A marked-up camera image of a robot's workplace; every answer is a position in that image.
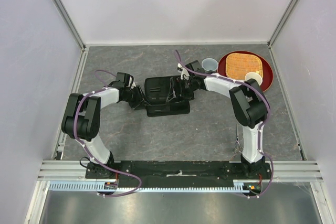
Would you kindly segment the black zippered tool case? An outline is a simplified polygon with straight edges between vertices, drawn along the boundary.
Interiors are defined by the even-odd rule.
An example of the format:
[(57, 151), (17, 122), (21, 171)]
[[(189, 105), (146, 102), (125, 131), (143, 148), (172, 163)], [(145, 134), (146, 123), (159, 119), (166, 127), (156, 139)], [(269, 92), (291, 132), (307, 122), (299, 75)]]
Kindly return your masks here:
[(190, 113), (190, 103), (187, 98), (181, 103), (167, 103), (166, 97), (170, 89), (170, 77), (147, 78), (144, 83), (144, 94), (148, 106), (148, 117), (181, 115)]

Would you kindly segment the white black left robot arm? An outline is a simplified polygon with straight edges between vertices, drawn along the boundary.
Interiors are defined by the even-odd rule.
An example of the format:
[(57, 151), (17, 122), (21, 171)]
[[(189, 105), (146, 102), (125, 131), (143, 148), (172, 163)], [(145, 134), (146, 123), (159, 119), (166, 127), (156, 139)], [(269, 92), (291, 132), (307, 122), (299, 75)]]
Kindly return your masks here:
[(101, 109), (124, 101), (131, 107), (144, 107), (144, 96), (139, 87), (105, 87), (87, 94), (72, 93), (69, 96), (61, 130), (76, 140), (85, 150), (89, 163), (85, 165), (85, 178), (112, 178), (115, 174), (139, 179), (139, 177), (116, 170), (111, 151), (99, 136)]

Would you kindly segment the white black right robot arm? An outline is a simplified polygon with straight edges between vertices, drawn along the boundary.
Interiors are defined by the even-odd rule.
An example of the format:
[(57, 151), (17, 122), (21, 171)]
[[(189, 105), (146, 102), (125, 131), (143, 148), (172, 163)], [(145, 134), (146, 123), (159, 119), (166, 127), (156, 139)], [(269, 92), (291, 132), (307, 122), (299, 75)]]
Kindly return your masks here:
[(241, 174), (248, 179), (261, 175), (272, 178), (273, 164), (266, 163), (263, 151), (263, 131), (270, 105), (255, 79), (237, 81), (219, 74), (181, 74), (170, 78), (167, 103), (188, 102), (195, 90), (216, 92), (230, 98), (234, 116), (243, 129), (244, 147), (241, 153)]

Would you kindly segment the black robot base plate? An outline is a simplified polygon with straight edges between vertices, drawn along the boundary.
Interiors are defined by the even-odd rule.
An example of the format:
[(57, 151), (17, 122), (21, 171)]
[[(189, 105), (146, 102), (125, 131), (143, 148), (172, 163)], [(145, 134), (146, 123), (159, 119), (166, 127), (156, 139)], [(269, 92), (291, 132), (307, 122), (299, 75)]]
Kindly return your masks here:
[(272, 179), (273, 164), (262, 158), (247, 161), (120, 161), (106, 165), (89, 162), (86, 179), (103, 183), (99, 193), (141, 191), (255, 191)]

